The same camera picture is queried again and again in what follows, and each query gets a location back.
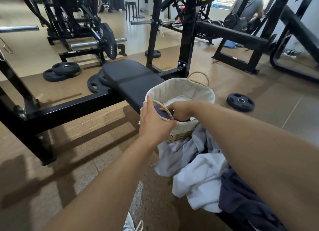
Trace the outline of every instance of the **weight bench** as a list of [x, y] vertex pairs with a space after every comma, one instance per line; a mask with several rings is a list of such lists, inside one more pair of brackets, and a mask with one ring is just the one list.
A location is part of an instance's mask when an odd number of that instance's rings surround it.
[[140, 114], [147, 92], [164, 82], [149, 68], [134, 60], [119, 60], [102, 66], [104, 77], [131, 107]]

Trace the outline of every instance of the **dark navy cloth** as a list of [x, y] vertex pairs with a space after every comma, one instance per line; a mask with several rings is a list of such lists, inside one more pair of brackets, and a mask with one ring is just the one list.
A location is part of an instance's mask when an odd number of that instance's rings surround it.
[[219, 207], [261, 231], [286, 230], [277, 216], [231, 168], [221, 176]]

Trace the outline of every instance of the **person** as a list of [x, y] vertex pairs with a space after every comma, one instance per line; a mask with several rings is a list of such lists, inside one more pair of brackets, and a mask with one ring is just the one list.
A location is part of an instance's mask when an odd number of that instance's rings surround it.
[[274, 125], [206, 101], [178, 101], [167, 108], [174, 110], [176, 120], [163, 121], [147, 96], [138, 138], [43, 230], [122, 230], [150, 155], [168, 138], [177, 120], [190, 117], [214, 137], [232, 168], [288, 230], [318, 230], [318, 147]]
[[[233, 5], [229, 9], [229, 13], [237, 13], [243, 0], [235, 0]], [[238, 23], [233, 28], [236, 31], [244, 31], [247, 28], [249, 22], [260, 22], [260, 19], [264, 15], [264, 4], [263, 0], [249, 0], [244, 10], [242, 11]], [[235, 48], [242, 47], [241, 44], [236, 44], [233, 41], [227, 40], [224, 44], [225, 47]]]

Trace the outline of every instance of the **basket handle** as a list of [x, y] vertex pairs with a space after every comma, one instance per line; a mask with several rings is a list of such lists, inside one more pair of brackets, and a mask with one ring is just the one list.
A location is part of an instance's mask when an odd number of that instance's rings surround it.
[[158, 101], [156, 101], [156, 100], [153, 100], [153, 102], [156, 103], [156, 104], [158, 104], [158, 105], [160, 105], [160, 106], [165, 110], [165, 112], [167, 112], [167, 114], [169, 115], [169, 117], [171, 118], [171, 120], [172, 120], [172, 121], [174, 120], [174, 118], [173, 118], [171, 112], [170, 112], [163, 104], [161, 104], [160, 102], [158, 102]]
[[[190, 77], [191, 75], [195, 74], [195, 73], [200, 73], [200, 74], [202, 74], [202, 75], [204, 75], [204, 76], [206, 77], [207, 87], [209, 88], [209, 85], [210, 85], [209, 78], [208, 78], [208, 76], [207, 76], [205, 73], [203, 73], [203, 72], [195, 71], [195, 72], [191, 73], [191, 74], [187, 77], [187, 79], [189, 79], [189, 77]], [[191, 80], [191, 81], [192, 81], [192, 82], [195, 82], [195, 83], [198, 83], [198, 84], [201, 84], [202, 86], [205, 86], [204, 84], [202, 84], [202, 83], [200, 83], [200, 82], [198, 82], [198, 81], [195, 81], [195, 80]]]

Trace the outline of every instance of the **black stool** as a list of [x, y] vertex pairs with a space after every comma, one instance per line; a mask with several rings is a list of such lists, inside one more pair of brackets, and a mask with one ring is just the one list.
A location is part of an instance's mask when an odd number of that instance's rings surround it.
[[126, 16], [126, 20], [127, 20], [127, 6], [129, 6], [129, 22], [131, 21], [130, 6], [132, 6], [133, 21], [134, 21], [134, 6], [135, 6], [136, 15], [138, 15], [138, 10], [137, 10], [137, 7], [136, 7], [136, 2], [134, 2], [134, 1], [125, 1], [125, 16]]

